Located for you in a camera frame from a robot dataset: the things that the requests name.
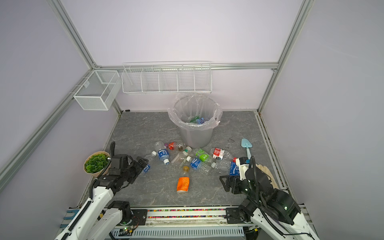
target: white mesh basket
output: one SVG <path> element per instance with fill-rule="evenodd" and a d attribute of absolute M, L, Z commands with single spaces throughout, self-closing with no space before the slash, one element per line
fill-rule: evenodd
<path fill-rule="evenodd" d="M 121 88 L 117 71 L 94 70 L 74 98 L 84 110 L 109 110 Z"/>
<path fill-rule="evenodd" d="M 211 93 L 210 62 L 193 64 L 148 65 L 124 63 L 122 89 L 126 94 L 145 93 Z"/>

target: robotic arm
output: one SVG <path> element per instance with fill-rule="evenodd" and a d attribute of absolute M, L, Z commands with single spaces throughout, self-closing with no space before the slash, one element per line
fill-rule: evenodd
<path fill-rule="evenodd" d="M 124 187 L 132 184 L 147 165 L 140 157 L 134 161 L 131 156 L 125 154 L 114 155 L 114 146 L 115 143 L 112 142 L 110 162 L 105 167 L 107 169 L 111 165 L 109 174 L 99 176 L 93 181 L 86 203 L 55 240 L 104 240 L 119 223 L 127 225 L 127 230 L 134 229 L 130 225 L 134 216 L 129 202 L 125 201 L 113 201 L 103 217 L 95 224 L 106 204 L 116 192 L 123 188 L 124 182 L 128 182 Z"/>
<path fill-rule="evenodd" d="M 247 198 L 237 208 L 227 208 L 228 223 L 254 223 L 275 240 L 319 240 L 299 205 L 286 192 L 274 189 L 268 176 L 256 167 L 255 157 L 236 160 L 240 176 L 221 176 L 225 191 Z"/>

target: light blue shovel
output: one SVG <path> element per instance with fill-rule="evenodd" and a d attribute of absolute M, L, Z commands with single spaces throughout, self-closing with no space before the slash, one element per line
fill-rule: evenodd
<path fill-rule="evenodd" d="M 249 151 L 249 148 L 252 147 L 252 144 L 248 141 L 248 139 L 241 139 L 241 146 L 247 148 L 247 157 L 248 159 L 251 159 L 251 151 Z"/>

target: white wall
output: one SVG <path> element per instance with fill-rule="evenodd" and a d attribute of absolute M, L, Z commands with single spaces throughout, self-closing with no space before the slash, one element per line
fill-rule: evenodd
<path fill-rule="evenodd" d="M 114 109 L 84 111 L 73 101 L 1 193 L 1 239 L 54 239 L 90 179 L 85 159 L 103 150 L 116 116 Z"/>
<path fill-rule="evenodd" d="M 88 70 L 45 0 L 0 1 L 0 167 Z M 1 239 L 54 239 L 117 114 L 73 104 L 0 193 Z"/>
<path fill-rule="evenodd" d="M 45 0 L 0 1 L 0 167 L 88 70 Z"/>
<path fill-rule="evenodd" d="M 262 112 L 323 240 L 383 238 L 383 12 L 316 1 Z"/>
<path fill-rule="evenodd" d="M 208 96 L 224 110 L 257 109 L 272 77 L 271 69 L 214 70 L 212 93 Z M 127 95 L 119 92 L 116 100 L 122 110 L 163 111 L 171 106 L 176 94 Z"/>
<path fill-rule="evenodd" d="M 63 0 L 97 64 L 277 62 L 302 0 Z"/>

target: potted plant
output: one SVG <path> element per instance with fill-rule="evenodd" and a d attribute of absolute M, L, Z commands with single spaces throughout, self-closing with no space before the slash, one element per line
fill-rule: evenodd
<path fill-rule="evenodd" d="M 84 171 L 88 174 L 91 174 L 93 177 L 97 177 L 101 171 L 107 166 L 109 160 L 109 153 L 104 151 L 95 152 L 90 155 L 84 163 Z M 104 174 L 107 174 L 111 165 L 108 166 Z"/>

